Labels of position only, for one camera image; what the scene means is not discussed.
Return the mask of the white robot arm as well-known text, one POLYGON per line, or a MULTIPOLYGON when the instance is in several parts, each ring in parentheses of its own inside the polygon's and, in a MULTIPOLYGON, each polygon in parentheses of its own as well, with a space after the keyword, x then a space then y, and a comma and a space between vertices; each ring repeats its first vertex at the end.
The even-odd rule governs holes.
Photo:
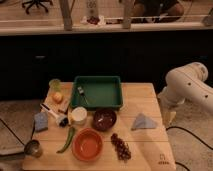
POLYGON ((208 69, 200 62, 174 68, 166 74, 166 86, 158 94, 165 127, 175 118, 175 108, 186 99, 213 114, 213 88, 205 84, 207 78, 208 69))

